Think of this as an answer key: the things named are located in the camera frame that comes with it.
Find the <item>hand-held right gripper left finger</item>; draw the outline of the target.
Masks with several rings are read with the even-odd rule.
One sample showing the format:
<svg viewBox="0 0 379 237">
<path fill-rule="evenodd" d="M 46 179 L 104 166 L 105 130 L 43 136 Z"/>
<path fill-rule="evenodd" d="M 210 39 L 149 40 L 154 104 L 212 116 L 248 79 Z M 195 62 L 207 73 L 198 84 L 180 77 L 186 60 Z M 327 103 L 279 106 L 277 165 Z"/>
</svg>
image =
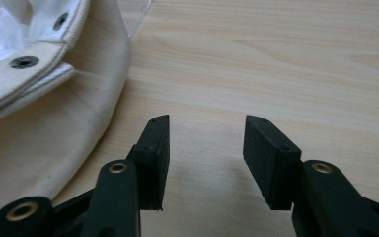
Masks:
<svg viewBox="0 0 379 237">
<path fill-rule="evenodd" d="M 170 118 L 150 119 L 126 158 L 100 170 L 85 237 L 140 237 L 140 212 L 159 211 L 170 163 Z"/>
</svg>

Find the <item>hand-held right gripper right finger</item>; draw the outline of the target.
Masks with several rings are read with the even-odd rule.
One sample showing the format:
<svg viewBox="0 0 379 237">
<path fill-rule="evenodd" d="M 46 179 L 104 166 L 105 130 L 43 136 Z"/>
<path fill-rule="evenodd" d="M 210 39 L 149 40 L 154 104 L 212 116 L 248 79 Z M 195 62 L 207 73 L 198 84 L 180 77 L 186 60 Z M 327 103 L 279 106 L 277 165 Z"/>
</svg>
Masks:
<svg viewBox="0 0 379 237">
<path fill-rule="evenodd" d="M 243 155 L 269 208 L 292 212 L 297 237 L 379 237 L 379 215 L 341 170 L 301 161 L 271 121 L 246 117 Z"/>
</svg>

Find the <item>cream canvas bag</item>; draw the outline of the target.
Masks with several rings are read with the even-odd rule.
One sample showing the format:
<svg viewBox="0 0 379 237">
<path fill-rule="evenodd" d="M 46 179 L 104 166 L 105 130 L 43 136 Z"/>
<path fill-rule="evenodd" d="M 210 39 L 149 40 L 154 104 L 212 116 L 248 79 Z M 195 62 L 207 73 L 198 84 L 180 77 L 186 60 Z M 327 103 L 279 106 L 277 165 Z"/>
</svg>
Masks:
<svg viewBox="0 0 379 237">
<path fill-rule="evenodd" d="M 0 209 L 68 183 L 110 123 L 130 56 L 116 0 L 0 0 Z"/>
</svg>

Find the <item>clear plastic sheet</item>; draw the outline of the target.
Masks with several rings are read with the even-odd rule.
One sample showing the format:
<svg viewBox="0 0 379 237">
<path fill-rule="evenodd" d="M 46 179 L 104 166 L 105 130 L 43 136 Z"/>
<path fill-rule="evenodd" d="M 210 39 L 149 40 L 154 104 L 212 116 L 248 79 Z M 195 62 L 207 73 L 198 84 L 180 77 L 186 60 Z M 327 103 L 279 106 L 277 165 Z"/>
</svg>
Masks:
<svg viewBox="0 0 379 237">
<path fill-rule="evenodd" d="M 128 35 L 132 38 L 149 12 L 153 0 L 117 0 Z"/>
</svg>

